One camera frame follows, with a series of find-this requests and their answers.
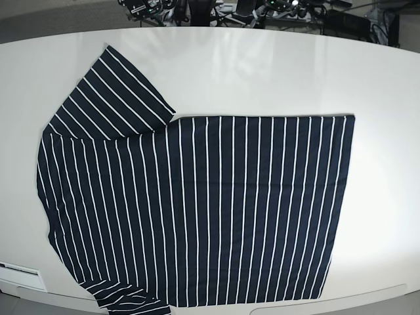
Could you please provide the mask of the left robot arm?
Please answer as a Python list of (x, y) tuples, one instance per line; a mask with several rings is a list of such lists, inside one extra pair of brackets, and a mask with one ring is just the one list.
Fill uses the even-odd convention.
[(291, 12), (296, 9), (300, 1), (299, 0), (264, 0), (264, 5), (268, 7), (269, 10), (276, 12)]

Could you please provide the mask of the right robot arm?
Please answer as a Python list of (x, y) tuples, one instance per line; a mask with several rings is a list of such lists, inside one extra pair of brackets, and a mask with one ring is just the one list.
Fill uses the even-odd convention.
[(151, 16), (159, 13), (163, 8), (162, 1), (157, 0), (118, 0), (117, 2), (134, 16)]

